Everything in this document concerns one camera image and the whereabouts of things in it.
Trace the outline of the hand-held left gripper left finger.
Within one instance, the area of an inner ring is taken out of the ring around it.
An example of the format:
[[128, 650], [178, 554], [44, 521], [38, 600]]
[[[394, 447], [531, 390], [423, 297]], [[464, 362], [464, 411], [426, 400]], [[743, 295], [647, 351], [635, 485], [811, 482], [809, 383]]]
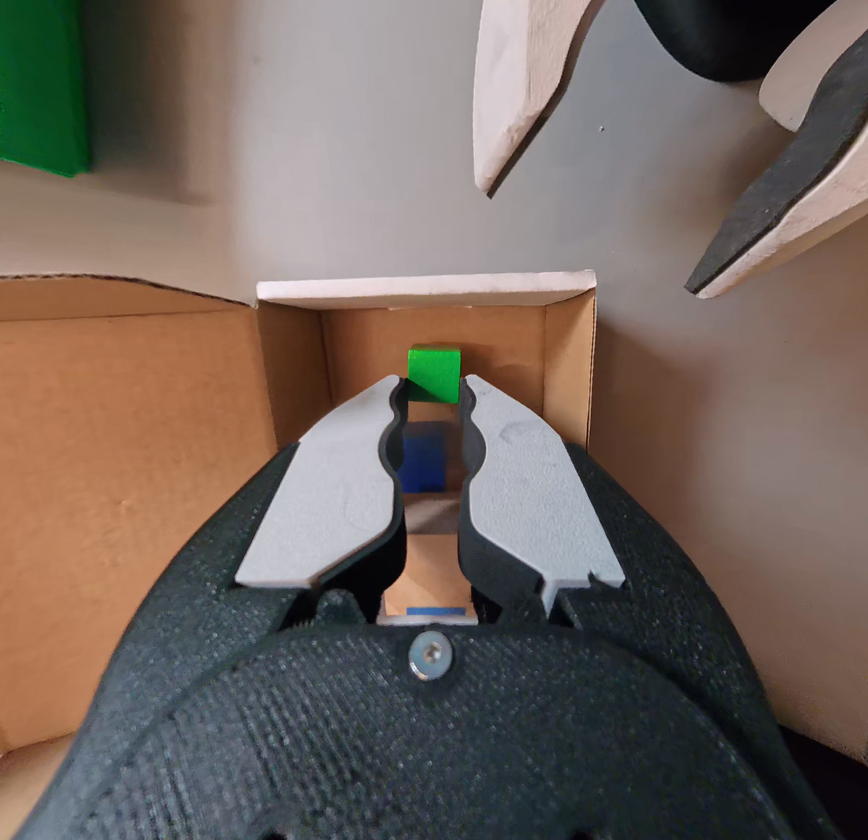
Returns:
[[374, 623], [406, 566], [406, 380], [380, 379], [298, 441], [236, 571], [245, 587], [343, 589]]

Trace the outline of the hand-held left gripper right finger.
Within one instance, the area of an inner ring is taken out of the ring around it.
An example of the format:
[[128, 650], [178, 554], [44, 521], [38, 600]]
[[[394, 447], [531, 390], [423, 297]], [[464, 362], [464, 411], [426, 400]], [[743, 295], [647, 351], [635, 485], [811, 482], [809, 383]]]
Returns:
[[626, 575], [567, 444], [536, 412], [475, 374], [460, 384], [458, 562], [479, 623], [515, 603], [547, 619], [563, 589]]

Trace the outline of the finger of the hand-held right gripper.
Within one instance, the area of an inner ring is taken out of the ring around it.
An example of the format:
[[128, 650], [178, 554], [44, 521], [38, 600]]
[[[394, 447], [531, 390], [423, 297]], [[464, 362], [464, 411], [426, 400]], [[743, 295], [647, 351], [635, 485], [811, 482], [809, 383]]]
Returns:
[[606, 0], [483, 0], [474, 70], [476, 186], [489, 197], [557, 108]]
[[867, 213], [867, 0], [837, 0], [768, 71], [759, 104], [793, 138], [739, 197], [685, 287], [721, 295]]

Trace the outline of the green wooden block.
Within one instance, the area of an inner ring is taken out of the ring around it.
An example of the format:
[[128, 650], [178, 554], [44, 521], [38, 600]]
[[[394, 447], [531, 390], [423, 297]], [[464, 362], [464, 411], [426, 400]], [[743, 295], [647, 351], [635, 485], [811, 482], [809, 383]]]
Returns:
[[458, 404], [462, 352], [445, 345], [413, 345], [407, 352], [407, 400]]

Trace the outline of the white cardboard box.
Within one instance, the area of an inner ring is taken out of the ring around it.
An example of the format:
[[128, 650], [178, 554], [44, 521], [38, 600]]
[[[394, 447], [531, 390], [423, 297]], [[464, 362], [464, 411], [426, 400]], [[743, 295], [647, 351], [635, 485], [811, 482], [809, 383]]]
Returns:
[[2, 277], [2, 755], [80, 725], [136, 606], [283, 445], [414, 345], [586, 444], [597, 278], [261, 282], [255, 305]]

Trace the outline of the green plastic bin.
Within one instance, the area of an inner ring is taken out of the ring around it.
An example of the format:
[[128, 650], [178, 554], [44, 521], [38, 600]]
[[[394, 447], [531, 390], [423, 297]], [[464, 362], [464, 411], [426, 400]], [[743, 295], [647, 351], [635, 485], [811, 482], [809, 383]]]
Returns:
[[90, 170], [81, 0], [1, 0], [1, 158]]

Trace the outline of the grey desk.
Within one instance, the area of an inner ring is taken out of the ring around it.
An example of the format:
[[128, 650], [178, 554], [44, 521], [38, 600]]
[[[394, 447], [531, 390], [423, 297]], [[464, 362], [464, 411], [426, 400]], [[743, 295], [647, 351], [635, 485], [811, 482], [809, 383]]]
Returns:
[[790, 144], [752, 84], [690, 74], [606, 0], [565, 116], [489, 201], [483, 0], [82, 1], [106, 157], [2, 163], [2, 277], [255, 305], [261, 282], [590, 270], [587, 443], [536, 413], [626, 579], [475, 626], [236, 583], [300, 438], [388, 373], [179, 546], [16, 837], [840, 838], [779, 724], [866, 763], [866, 216], [686, 289]]

